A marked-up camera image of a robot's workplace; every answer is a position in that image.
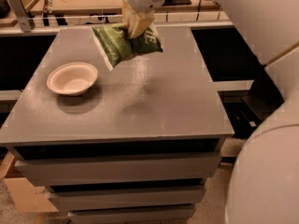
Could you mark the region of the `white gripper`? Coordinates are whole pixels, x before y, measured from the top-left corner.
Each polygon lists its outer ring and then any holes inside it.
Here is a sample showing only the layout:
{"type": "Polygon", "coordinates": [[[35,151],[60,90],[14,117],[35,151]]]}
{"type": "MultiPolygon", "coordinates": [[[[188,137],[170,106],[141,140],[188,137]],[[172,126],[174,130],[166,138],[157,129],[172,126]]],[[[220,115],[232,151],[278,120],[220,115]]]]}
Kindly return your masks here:
{"type": "Polygon", "coordinates": [[[161,7],[164,4],[164,1],[165,0],[121,1],[122,22],[128,29],[129,39],[137,38],[147,30],[154,21],[154,11],[151,9],[161,7]]]}

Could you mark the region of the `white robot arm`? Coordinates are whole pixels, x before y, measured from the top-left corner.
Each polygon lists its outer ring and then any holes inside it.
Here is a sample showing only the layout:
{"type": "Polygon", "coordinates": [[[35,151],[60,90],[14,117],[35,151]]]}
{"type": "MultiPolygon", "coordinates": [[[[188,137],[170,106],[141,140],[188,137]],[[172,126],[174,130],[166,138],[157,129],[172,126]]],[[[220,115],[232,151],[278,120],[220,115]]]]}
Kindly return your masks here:
{"type": "Polygon", "coordinates": [[[216,0],[282,97],[244,144],[225,224],[299,224],[299,0],[216,0]]]}

